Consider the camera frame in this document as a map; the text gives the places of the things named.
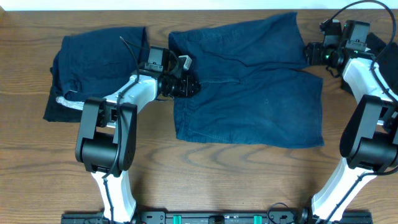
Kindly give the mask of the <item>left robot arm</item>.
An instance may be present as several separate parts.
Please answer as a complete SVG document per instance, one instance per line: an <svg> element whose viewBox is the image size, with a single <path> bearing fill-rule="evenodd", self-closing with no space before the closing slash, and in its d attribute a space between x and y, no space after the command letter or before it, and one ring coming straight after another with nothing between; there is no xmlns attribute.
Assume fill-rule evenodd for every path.
<svg viewBox="0 0 398 224"><path fill-rule="evenodd" d="M188 55L151 47L126 84L104 98L88 98L82 109L75 157L98 184L105 223L131 223L136 211L129 168L136 151L137 115L159 95L190 98L200 84L189 74Z"/></svg>

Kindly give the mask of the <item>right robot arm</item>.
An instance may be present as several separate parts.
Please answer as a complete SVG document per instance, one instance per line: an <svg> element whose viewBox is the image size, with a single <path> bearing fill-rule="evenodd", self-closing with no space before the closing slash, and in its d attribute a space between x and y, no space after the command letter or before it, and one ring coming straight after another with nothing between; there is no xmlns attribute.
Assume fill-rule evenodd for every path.
<svg viewBox="0 0 398 224"><path fill-rule="evenodd" d="M298 214L296 223L372 223L370 212L346 208L367 183L397 172L397 95L367 47L369 26L328 19L320 24L323 41L305 47L310 65L339 71L358 105L341 135L336 169Z"/></svg>

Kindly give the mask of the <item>blue denim shorts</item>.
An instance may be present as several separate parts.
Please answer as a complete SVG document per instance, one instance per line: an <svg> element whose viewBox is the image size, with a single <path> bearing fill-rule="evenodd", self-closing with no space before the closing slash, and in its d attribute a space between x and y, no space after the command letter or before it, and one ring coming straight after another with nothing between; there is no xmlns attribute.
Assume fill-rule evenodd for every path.
<svg viewBox="0 0 398 224"><path fill-rule="evenodd" d="M200 91L174 101L179 140L300 149L324 144L323 80L306 71L297 13L174 31Z"/></svg>

